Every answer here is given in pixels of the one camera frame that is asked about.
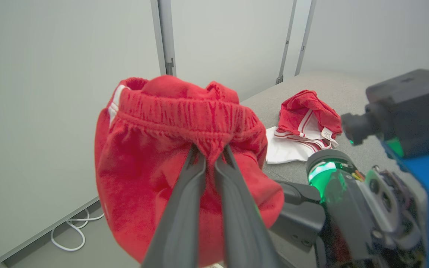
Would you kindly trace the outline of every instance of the red cloth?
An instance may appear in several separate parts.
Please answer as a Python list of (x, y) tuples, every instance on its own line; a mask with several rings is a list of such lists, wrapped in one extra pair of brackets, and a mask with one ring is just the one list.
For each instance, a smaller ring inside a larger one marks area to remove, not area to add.
[(95, 134), (97, 189), (119, 245), (142, 262), (191, 144), (207, 159), (200, 206), (200, 266), (223, 259), (221, 197), (213, 165), (230, 144), (266, 227), (284, 203), (281, 186), (262, 165), (266, 130), (236, 92), (206, 89), (172, 76), (121, 81), (99, 115)]
[(342, 133), (340, 116), (329, 105), (317, 98), (317, 93), (313, 90), (303, 90), (281, 104), (277, 132), (288, 131), (296, 136), (306, 137), (303, 131), (312, 114), (317, 117), (319, 131), (322, 131), (324, 127), (330, 129), (332, 139)]

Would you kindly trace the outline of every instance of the white cloth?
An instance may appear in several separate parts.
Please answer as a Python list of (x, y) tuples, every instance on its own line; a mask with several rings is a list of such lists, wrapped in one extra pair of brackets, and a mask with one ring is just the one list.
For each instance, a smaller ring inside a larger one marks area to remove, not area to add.
[[(334, 139), (311, 140), (301, 138), (291, 133), (283, 133), (279, 135), (277, 127), (266, 129), (267, 136), (267, 155), (266, 161), (269, 165), (276, 163), (287, 163), (292, 161), (307, 161), (307, 159), (317, 151), (322, 149), (330, 149), (337, 147), (338, 143)], [(317, 128), (318, 134), (315, 137), (321, 137), (320, 131)]]

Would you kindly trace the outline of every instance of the white cable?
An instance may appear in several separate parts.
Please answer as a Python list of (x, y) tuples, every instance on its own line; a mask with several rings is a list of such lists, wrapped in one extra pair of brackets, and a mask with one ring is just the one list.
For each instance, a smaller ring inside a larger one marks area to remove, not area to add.
[[(75, 218), (73, 218), (73, 219), (68, 219), (66, 221), (66, 223), (70, 227), (72, 227), (74, 230), (76, 230), (80, 234), (80, 236), (82, 236), (82, 244), (80, 246), (76, 247), (76, 248), (66, 248), (65, 246), (61, 246), (61, 244), (57, 243), (56, 240), (54, 240), (54, 230), (55, 229), (53, 229), (51, 231), (51, 241), (53, 242), (53, 244), (56, 247), (61, 248), (61, 249), (65, 250), (65, 251), (78, 251), (79, 249), (81, 249), (84, 246), (84, 244), (85, 244), (85, 235), (82, 233), (82, 231), (80, 231), (80, 229), (83, 228), (83, 227), (85, 227), (89, 223), (89, 221), (98, 220), (98, 219), (101, 219), (104, 216), (104, 214), (102, 213), (102, 215), (100, 215), (99, 217), (91, 218), (90, 214), (89, 214), (89, 210), (85, 209), (85, 212), (87, 213), (87, 218), (84, 218), (84, 219), (75, 219)], [(72, 223), (73, 221), (85, 221), (85, 222), (81, 226), (75, 226)]]

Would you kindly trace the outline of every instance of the gray table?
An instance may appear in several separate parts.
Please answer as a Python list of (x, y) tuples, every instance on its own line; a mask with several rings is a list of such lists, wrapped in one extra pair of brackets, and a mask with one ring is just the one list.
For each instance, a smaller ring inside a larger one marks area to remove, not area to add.
[[(365, 89), (379, 82), (372, 78), (359, 78), (343, 73), (330, 71), (317, 71), (303, 73), (293, 78), (286, 78), (263, 92), (241, 102), (251, 108), (266, 128), (274, 127), (279, 122), (279, 110), (281, 103), (301, 90), (315, 90), (318, 97), (339, 115), (347, 112), (363, 114), (367, 99)], [(362, 171), (367, 171), (373, 165), (388, 168), (391, 171), (401, 173), (395, 161), (386, 157), (380, 142), (375, 137), (370, 137), (362, 146), (352, 146), (345, 135), (337, 137), (339, 147), (353, 160)], [(307, 184), (305, 162), (290, 162), (277, 165), (264, 163), (263, 171), (274, 180)], [(291, 246), (288, 242), (271, 234), (277, 251), (297, 268), (315, 267), (313, 250), (306, 254)]]

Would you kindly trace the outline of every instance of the clothing tag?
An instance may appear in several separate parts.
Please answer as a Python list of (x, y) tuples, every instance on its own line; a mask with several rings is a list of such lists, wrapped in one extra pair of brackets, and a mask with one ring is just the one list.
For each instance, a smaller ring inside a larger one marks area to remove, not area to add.
[(328, 129), (327, 127), (324, 127), (322, 129), (322, 131), (320, 132), (320, 135), (328, 139), (329, 141), (332, 140), (332, 131), (330, 131), (330, 129)]

